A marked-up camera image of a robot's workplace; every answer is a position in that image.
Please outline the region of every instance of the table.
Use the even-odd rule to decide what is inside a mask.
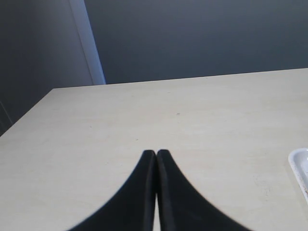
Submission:
[[[308,146],[308,69],[53,89],[0,137],[0,230],[61,231],[101,207],[144,149],[253,230],[307,230],[287,157]],[[154,230],[159,230],[155,217]]]

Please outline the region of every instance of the white plate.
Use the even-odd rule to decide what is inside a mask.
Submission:
[[[308,148],[300,148],[291,152],[289,163],[308,203]]]

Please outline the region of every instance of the table surface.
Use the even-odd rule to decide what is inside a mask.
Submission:
[[[0,230],[62,231],[169,149],[194,187],[253,230],[307,230],[288,164],[308,146],[308,69],[54,89],[0,137]],[[159,230],[155,217],[154,230]]]

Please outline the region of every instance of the black rubber tip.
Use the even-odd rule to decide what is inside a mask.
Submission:
[[[102,208],[70,231],[151,231],[156,171],[155,152],[144,151],[121,189]]]
[[[213,205],[187,181],[168,150],[157,154],[161,231],[247,231]]]

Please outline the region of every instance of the wall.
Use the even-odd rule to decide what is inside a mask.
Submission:
[[[1,1],[0,100],[13,122],[53,88],[92,85],[67,0]]]
[[[107,83],[308,67],[306,0],[85,0]]]

